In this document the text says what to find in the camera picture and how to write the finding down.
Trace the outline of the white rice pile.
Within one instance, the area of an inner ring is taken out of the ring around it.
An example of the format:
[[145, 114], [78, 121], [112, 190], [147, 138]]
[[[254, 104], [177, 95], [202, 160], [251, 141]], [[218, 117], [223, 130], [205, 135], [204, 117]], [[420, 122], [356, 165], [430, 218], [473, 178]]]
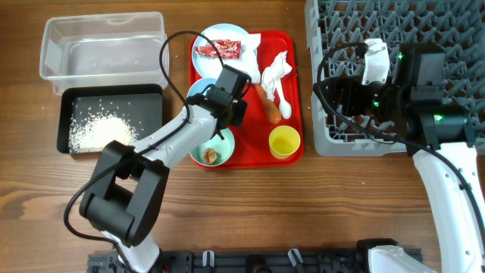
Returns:
[[130, 144], [139, 136], [129, 121], [115, 115], [90, 116], [73, 120], [68, 135], [71, 154], [100, 152], [111, 141]]

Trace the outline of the brown food scrap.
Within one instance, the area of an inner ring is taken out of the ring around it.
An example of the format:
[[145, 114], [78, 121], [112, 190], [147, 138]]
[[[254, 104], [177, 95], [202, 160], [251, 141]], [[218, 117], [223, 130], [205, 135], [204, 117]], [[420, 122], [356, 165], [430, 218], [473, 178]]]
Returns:
[[217, 161], [217, 152], [212, 148], [204, 149], [202, 152], [202, 161], [206, 165], [213, 165]]

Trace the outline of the mint green bowl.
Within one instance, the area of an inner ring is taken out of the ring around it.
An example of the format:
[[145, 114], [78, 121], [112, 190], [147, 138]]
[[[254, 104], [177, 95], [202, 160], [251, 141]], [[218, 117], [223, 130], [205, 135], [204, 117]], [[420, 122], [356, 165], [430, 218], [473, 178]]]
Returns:
[[[232, 156], [236, 146], [236, 141], [232, 131], [227, 128], [221, 131], [220, 135], [215, 135], [209, 141], [197, 146], [190, 152], [192, 160], [204, 167], [216, 167], [227, 162]], [[217, 152], [217, 161], [213, 165], [206, 165], [202, 161], [204, 149], [212, 148]]]

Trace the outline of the red snack wrapper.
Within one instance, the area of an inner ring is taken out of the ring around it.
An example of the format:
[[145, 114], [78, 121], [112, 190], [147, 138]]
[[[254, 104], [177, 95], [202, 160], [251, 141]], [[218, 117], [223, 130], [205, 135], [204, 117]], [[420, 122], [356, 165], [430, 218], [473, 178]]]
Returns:
[[239, 59], [242, 54], [242, 43], [237, 40], [218, 39], [196, 46], [195, 53], [207, 58]]

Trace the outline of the orange carrot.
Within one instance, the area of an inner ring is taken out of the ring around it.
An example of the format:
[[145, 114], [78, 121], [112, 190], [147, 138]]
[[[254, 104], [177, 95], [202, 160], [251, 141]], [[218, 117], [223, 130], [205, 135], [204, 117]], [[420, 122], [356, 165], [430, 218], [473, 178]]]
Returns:
[[267, 93], [264, 91], [260, 84], [255, 84], [255, 89], [263, 105], [264, 112], [268, 121], [271, 124], [278, 124], [282, 119], [280, 110], [277, 108], [274, 102], [267, 98]]

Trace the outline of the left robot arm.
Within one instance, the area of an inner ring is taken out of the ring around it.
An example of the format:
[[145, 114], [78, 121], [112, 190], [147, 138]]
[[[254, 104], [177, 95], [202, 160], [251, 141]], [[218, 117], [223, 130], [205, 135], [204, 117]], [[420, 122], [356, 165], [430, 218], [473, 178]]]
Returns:
[[190, 96], [185, 108], [156, 132], [130, 145], [109, 143], [84, 188], [80, 215], [112, 243], [122, 269], [162, 272], [162, 251], [151, 231], [172, 168], [194, 148], [230, 125], [240, 126], [248, 74], [227, 64], [208, 91]]

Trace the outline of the white tissue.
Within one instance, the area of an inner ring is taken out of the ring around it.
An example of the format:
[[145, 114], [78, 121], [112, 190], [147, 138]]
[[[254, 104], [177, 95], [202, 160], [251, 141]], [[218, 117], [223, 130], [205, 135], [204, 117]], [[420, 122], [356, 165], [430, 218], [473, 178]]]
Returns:
[[292, 71], [292, 66], [287, 63], [288, 51], [280, 52], [274, 59], [273, 63], [266, 67], [261, 75], [261, 87], [267, 94], [270, 101], [274, 101], [274, 91], [276, 89], [276, 80], [285, 77]]

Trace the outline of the yellow plastic cup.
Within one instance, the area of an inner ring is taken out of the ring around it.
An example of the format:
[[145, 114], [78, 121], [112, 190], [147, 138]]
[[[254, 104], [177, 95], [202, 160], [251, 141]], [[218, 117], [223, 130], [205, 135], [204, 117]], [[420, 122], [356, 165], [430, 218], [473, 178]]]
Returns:
[[286, 159], [299, 149], [301, 137], [295, 128], [281, 125], [270, 132], [268, 143], [273, 157]]

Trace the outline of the light blue bowl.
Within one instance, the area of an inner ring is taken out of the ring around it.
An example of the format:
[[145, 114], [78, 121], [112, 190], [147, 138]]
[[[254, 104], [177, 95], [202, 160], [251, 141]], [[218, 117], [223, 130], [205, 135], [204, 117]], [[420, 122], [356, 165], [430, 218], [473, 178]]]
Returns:
[[209, 85], [215, 85], [217, 82], [214, 78], [202, 78], [194, 82], [194, 84], [189, 88], [187, 97], [195, 96], [198, 93], [203, 93], [203, 96], [206, 96], [208, 91], [206, 87]]

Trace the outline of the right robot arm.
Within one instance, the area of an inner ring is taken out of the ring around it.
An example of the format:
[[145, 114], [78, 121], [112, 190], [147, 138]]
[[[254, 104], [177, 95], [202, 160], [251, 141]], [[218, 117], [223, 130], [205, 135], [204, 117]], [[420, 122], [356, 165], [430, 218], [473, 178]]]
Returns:
[[[468, 110], [446, 104], [446, 54], [435, 44], [399, 47], [394, 77], [380, 39], [352, 42], [365, 64], [360, 76], [318, 76], [313, 87], [325, 110], [365, 135], [401, 143], [427, 191], [444, 272], [484, 270], [484, 197], [477, 173], [475, 130]], [[390, 134], [353, 121], [370, 112], [394, 124]]]

